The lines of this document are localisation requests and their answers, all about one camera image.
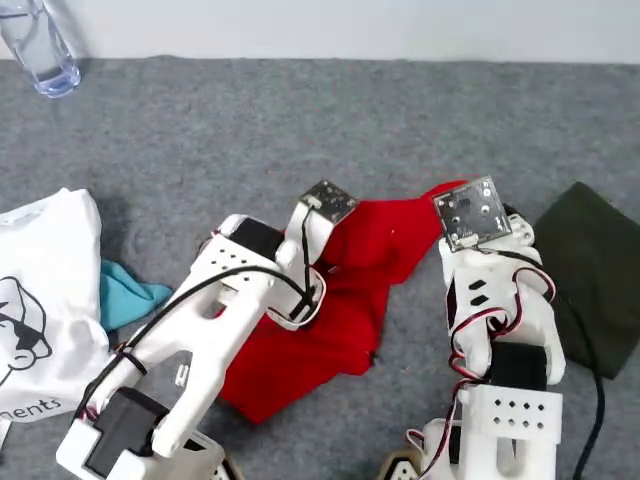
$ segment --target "clear glass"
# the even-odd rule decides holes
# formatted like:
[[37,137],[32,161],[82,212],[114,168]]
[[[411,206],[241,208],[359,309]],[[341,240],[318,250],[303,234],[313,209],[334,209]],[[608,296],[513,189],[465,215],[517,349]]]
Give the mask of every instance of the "clear glass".
[[62,97],[80,83],[80,70],[42,0],[0,0],[0,35],[35,89]]

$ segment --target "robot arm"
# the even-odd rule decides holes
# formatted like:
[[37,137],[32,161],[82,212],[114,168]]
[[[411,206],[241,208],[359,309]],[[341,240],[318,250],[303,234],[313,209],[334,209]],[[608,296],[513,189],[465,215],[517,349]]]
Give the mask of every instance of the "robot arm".
[[[445,233],[449,364],[462,379],[445,419],[407,432],[420,454],[413,478],[554,480],[562,395],[547,386],[566,362],[533,229],[506,215],[489,177],[434,201]],[[399,472],[386,478],[406,478]]]
[[[94,385],[58,463],[83,480],[232,478],[221,466],[222,448],[196,427],[265,313],[290,330],[316,315],[326,287],[310,265],[356,205],[323,181],[300,198],[284,233],[248,216],[227,218],[160,320],[136,332]],[[221,310],[207,318],[212,304]],[[168,410],[134,387],[180,351],[191,352],[191,365],[181,370],[184,392]]]

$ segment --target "white wall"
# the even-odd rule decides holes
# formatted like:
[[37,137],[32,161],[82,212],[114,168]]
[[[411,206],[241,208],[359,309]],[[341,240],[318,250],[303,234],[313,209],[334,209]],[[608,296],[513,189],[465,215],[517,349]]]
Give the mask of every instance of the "white wall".
[[640,63],[638,0],[47,2],[94,57]]

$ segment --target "dark green bag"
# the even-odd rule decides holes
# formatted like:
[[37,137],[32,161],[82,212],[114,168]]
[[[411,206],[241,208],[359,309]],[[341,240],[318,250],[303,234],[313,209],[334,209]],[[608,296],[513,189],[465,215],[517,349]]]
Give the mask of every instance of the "dark green bag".
[[[615,378],[640,338],[640,225],[578,182],[534,231],[545,270],[584,319],[600,373]],[[565,356],[590,367],[571,309],[562,297],[553,306]]]

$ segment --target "blue cloth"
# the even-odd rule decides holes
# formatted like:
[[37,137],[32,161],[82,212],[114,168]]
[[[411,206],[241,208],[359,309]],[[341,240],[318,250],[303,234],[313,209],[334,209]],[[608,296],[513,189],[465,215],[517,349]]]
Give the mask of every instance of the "blue cloth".
[[171,295],[164,285],[137,282],[117,263],[102,260],[100,270],[100,324],[107,332],[148,315]]

